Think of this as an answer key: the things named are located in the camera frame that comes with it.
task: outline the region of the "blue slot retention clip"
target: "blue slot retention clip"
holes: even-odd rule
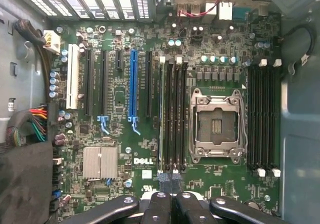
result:
[[[108,116],[103,116],[103,115],[98,115],[97,116],[97,121],[101,122],[101,131],[103,131],[104,133],[109,135],[110,131],[108,131],[108,129],[107,129],[107,121],[109,121],[109,117]]]
[[[130,94],[128,105],[128,122],[132,123],[132,129],[139,136],[141,133],[137,130],[137,98],[138,98],[138,50],[132,49],[130,52]]]

